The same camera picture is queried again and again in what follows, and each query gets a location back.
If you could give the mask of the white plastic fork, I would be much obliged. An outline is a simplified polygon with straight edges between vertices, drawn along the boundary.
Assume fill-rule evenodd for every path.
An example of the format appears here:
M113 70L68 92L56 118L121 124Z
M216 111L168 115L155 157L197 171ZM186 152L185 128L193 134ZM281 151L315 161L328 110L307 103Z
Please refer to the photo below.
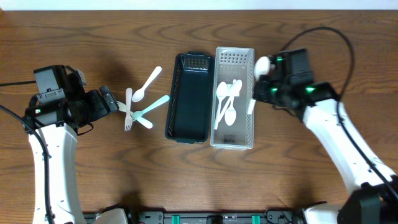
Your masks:
M131 99L132 99L132 88L126 89L126 117L124 123L124 130L130 131L132 127L132 117L131 117Z

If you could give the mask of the mint green plastic fork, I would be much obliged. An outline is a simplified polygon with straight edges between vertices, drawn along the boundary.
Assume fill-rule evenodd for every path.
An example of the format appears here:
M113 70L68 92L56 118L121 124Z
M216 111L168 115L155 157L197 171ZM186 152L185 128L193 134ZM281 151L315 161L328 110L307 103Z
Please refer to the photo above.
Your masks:
M133 112L131 114L132 120L136 121L138 118L143 117L143 115L146 114L147 112L150 112L153 109L158 108L159 106L163 105L164 103L168 102L169 100L170 100L169 95L162 96L157 101L153 102L153 104L149 105L147 108Z

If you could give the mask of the white spoon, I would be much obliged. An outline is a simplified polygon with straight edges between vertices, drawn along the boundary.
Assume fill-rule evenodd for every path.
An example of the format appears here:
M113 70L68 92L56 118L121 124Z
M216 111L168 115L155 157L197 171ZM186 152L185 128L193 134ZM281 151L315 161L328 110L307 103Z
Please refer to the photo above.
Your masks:
M214 129L218 128L218 123L221 121L222 117L226 113L229 104L232 102L233 98L235 96L239 95L239 92L242 88L242 81L241 80L235 80L232 84L227 85L225 82L221 82L217 89L216 89L216 96L219 99L218 102L218 109L216 113L216 119L215 119L215 127ZM224 104L223 109L221 109L222 101L224 98L228 96L228 100Z
M259 81L261 75L267 75L270 72L270 69L271 69L271 61L269 57L263 56L259 58L254 65L255 81ZM247 114L252 114L252 112L254 111L255 104L256 100L254 98L251 98Z
M146 80L145 84L143 84L143 86L140 89L138 89L137 91L135 91L134 94L132 95L132 102L137 103L143 99L143 97L145 96L147 87L157 78L157 76L161 73L161 71L162 71L161 66L155 67L153 72L150 74L150 76Z

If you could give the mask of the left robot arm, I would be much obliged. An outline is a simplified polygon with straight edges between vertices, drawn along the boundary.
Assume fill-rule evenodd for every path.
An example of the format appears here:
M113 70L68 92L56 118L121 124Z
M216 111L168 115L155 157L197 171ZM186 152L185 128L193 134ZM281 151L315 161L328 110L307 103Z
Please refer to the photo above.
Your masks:
M86 223L78 198L75 151L78 129L118 110L107 86L41 88L25 111L34 155L34 223Z

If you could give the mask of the white spoon bowl up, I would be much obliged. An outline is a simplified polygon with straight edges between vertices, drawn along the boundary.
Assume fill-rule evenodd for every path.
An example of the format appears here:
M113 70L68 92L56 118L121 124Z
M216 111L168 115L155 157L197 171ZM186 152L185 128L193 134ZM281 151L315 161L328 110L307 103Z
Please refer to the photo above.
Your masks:
M221 82L218 85L217 90L216 90L216 96L218 98L218 109L217 109L216 118L215 118L215 129L218 128L218 123L219 123L218 118L221 113L221 104L227 94L228 94L228 86L225 82Z

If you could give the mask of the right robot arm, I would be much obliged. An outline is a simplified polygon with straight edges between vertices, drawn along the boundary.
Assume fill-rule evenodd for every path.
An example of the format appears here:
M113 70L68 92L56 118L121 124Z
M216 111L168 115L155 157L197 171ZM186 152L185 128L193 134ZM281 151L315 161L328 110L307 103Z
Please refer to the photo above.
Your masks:
M325 148L349 194L341 207L301 208L294 223L397 223L397 174L371 150L328 82L256 75L253 97L294 111Z

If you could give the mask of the white plastic fork underneath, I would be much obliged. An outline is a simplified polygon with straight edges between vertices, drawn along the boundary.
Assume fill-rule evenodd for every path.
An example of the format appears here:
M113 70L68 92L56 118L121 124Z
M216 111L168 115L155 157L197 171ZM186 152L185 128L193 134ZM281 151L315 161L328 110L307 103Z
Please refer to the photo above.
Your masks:
M116 102L118 107L119 107L119 111L125 112L126 111L126 105L120 101ZM152 129L153 128L153 124L152 122L150 122L149 120L141 117L137 119L137 122L140 123L141 125L143 125L145 128L147 129Z

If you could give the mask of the white spoon bowl down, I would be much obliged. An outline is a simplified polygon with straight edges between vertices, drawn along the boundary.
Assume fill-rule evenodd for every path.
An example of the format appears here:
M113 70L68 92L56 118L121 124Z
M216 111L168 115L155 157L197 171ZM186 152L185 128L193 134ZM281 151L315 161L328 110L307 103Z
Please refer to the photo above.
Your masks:
M233 103L234 103L234 96L231 96L231 101L224 114L224 119L228 126L232 126L236 119L236 110L233 106Z

